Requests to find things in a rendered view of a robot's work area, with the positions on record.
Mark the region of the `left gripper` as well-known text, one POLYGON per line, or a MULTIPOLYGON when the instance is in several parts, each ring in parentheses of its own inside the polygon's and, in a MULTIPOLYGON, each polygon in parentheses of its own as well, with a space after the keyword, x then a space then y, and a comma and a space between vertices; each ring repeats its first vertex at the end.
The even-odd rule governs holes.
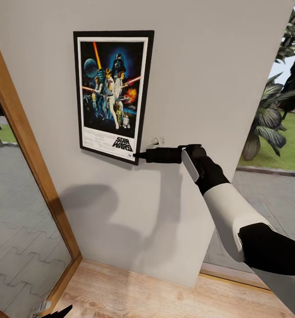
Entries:
POLYGON ((44 317, 42 317, 42 318, 64 318, 64 317, 66 316, 66 314, 67 314, 69 311, 71 311, 71 309, 72 309, 72 305, 70 305, 69 307, 63 309, 63 310, 60 311, 60 312, 57 311, 57 312, 55 312, 55 313, 53 313, 53 314, 48 314, 48 315, 46 315, 46 316, 44 316, 44 317))

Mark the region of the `poster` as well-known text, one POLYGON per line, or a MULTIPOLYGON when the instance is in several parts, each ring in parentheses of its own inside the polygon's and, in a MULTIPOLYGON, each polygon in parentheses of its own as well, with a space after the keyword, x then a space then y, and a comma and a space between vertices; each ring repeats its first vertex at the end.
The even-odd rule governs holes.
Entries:
POLYGON ((154 36, 73 32, 81 149, 138 166, 154 36))

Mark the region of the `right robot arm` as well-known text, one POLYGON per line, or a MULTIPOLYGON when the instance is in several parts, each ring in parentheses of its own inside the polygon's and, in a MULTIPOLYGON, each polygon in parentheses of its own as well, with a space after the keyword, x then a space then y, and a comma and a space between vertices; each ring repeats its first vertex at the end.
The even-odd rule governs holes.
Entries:
POLYGON ((207 204, 221 243, 237 262, 243 262, 295 315, 295 241, 277 233, 207 156, 201 144, 163 148, 155 137, 153 149, 133 154, 147 163, 185 165, 207 204))

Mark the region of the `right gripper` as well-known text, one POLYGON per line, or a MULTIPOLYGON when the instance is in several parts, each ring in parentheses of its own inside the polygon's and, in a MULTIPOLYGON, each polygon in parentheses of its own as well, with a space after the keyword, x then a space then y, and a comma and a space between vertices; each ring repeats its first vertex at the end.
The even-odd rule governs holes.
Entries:
POLYGON ((156 149, 147 149, 146 152, 133 154, 133 157, 146 159, 147 163, 169 163, 169 149, 159 147, 156 149))

